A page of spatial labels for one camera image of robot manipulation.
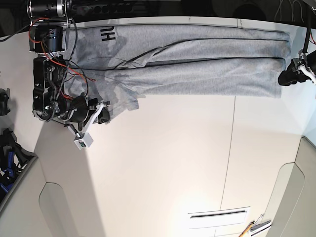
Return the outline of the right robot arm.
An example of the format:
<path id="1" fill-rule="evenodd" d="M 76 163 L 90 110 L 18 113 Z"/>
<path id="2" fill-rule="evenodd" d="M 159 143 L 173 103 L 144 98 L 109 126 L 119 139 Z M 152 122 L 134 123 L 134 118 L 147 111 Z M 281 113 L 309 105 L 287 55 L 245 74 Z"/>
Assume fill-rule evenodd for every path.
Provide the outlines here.
<path id="1" fill-rule="evenodd" d="M 110 120 L 109 102 L 89 99 L 88 91 L 77 97 L 65 94 L 65 82 L 79 76 L 87 83 L 86 76 L 72 58 L 63 58 L 68 48 L 70 27 L 75 26 L 78 10 L 89 9 L 90 0 L 30 0 L 27 13 L 31 20 L 29 51 L 37 54 L 33 62 L 34 89 L 33 115 L 39 120 L 52 120 L 63 124 L 73 132 L 82 132 L 90 124 Z"/>

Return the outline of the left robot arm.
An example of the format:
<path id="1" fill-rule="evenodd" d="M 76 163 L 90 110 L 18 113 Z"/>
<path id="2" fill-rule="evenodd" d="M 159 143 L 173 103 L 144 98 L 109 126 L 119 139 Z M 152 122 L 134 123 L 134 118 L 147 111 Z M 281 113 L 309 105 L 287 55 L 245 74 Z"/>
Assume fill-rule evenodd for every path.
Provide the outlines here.
<path id="1" fill-rule="evenodd" d="M 316 44 L 312 33 L 312 14 L 316 14 L 316 1 L 304 0 L 306 5 L 306 35 L 303 49 L 298 52 L 298 58 L 291 59 L 285 71 L 278 77 L 281 86 L 290 86 L 296 83 L 304 83 L 310 80 L 316 84 L 316 51 L 308 53 L 309 43 Z"/>

